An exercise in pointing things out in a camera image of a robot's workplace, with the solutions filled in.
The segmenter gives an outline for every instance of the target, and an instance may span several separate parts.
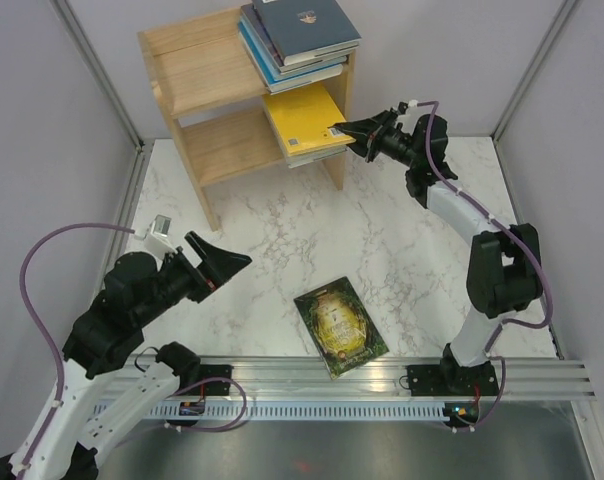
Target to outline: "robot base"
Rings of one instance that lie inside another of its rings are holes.
[[[406,369],[414,397],[474,397],[479,387],[483,397],[494,397],[499,386],[490,362],[477,367],[461,367],[447,345],[439,364],[409,365]]]

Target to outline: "marble surface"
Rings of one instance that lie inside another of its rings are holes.
[[[514,221],[488,138],[453,138],[449,162],[497,217]],[[405,168],[380,158],[348,162],[338,192],[322,165],[278,166],[207,189],[222,230],[211,232],[171,140],[158,140],[133,222],[145,229],[170,217],[171,238],[205,240],[245,253],[253,264],[202,304],[183,301],[145,330],[145,346],[178,340],[201,355],[318,355],[293,299],[348,276],[391,355],[440,356],[469,308],[469,249],[406,191]],[[131,238],[127,250],[139,250]],[[539,302],[520,318],[539,321]],[[508,326],[494,352],[552,357],[547,330]]]

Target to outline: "gray wall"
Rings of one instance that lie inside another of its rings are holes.
[[[250,0],[69,0],[138,131],[168,137],[136,32]],[[340,0],[360,30],[354,118],[438,99],[457,135],[490,134],[560,0]]]
[[[20,300],[22,259],[57,227],[114,221],[133,153],[49,2],[0,0],[0,455],[24,439],[54,378]],[[107,240],[70,233],[30,268],[58,344],[88,305]]]
[[[520,211],[540,229],[558,335],[604,410],[604,0],[582,2],[501,148]]]

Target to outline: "logo on book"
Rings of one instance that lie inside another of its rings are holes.
[[[315,23],[318,19],[318,17],[315,15],[315,12],[313,10],[309,10],[308,12],[298,13],[298,18],[300,19],[301,22],[307,23],[309,25],[312,23]]]

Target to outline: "bookshelf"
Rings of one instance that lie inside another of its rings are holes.
[[[268,93],[238,38],[240,8],[138,33],[151,89],[212,230],[220,222],[205,188],[283,162],[261,108],[183,127],[180,118]],[[323,83],[349,118],[355,54]],[[342,190],[346,154],[324,160]]]

